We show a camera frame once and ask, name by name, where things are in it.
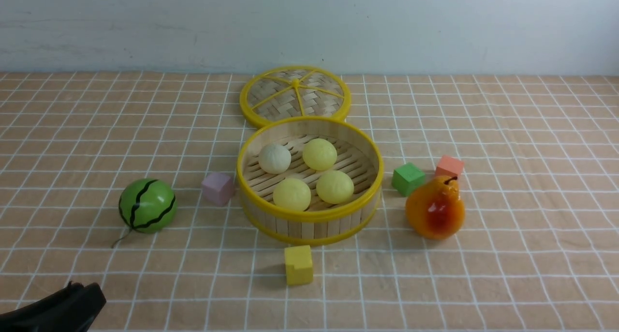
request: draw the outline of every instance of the orange block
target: orange block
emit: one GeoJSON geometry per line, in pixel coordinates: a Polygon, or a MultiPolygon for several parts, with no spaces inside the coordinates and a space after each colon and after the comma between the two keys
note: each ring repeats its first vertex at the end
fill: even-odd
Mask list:
{"type": "Polygon", "coordinates": [[[434,176],[449,176],[459,177],[464,170],[464,162],[449,155],[443,155],[438,165],[434,176]]]}

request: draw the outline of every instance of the bamboo steamer basket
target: bamboo steamer basket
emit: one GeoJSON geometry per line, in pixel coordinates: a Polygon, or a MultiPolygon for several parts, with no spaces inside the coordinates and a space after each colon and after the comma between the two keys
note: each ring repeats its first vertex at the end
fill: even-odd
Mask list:
{"type": "Polygon", "coordinates": [[[338,76],[307,65],[263,72],[248,81],[239,96],[243,116],[257,128],[304,116],[342,121],[350,101],[350,90],[338,76]]]}
{"type": "Polygon", "coordinates": [[[378,147],[356,127],[334,118],[295,117],[259,129],[239,153],[236,176],[243,210],[263,233],[289,244],[311,246],[336,243],[362,230],[381,202],[384,165],[378,147]],[[352,178],[354,194],[343,204],[327,204],[316,194],[316,182],[324,173],[307,167],[303,147],[324,138],[336,147],[338,159],[331,169],[352,178]],[[258,154],[270,143],[284,145],[292,154],[290,167],[280,175],[264,172],[258,154]],[[290,211],[273,204],[273,190],[284,178],[299,178],[312,191],[305,211],[290,211]]]}

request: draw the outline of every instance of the white wall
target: white wall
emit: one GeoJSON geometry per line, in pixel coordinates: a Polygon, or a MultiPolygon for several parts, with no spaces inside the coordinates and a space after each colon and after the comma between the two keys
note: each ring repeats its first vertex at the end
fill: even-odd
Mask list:
{"type": "Polygon", "coordinates": [[[0,0],[0,69],[619,74],[619,0],[0,0]]]}

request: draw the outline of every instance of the wooden block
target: wooden block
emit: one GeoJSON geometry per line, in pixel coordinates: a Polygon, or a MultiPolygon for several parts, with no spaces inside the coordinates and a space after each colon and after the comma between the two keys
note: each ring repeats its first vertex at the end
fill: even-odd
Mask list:
{"type": "Polygon", "coordinates": [[[425,183],[425,173],[412,163],[406,163],[393,170],[391,186],[402,196],[408,197],[425,183]]]}
{"type": "Polygon", "coordinates": [[[449,155],[443,155],[438,164],[434,176],[459,177],[464,170],[464,162],[449,155]]]}
{"type": "Polygon", "coordinates": [[[210,173],[202,181],[202,194],[213,204],[224,206],[234,195],[234,181],[225,173],[210,173]]]}
{"type": "Polygon", "coordinates": [[[314,264],[309,245],[287,247],[283,249],[283,257],[288,285],[305,285],[314,281],[314,264]]]}

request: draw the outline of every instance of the toy watermelon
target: toy watermelon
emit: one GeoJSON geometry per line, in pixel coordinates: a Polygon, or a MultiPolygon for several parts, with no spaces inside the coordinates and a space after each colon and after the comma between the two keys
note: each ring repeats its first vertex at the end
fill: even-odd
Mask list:
{"type": "Polygon", "coordinates": [[[177,197],[165,182],[143,178],[122,191],[118,211],[131,230],[155,233],[174,219],[177,197]]]}

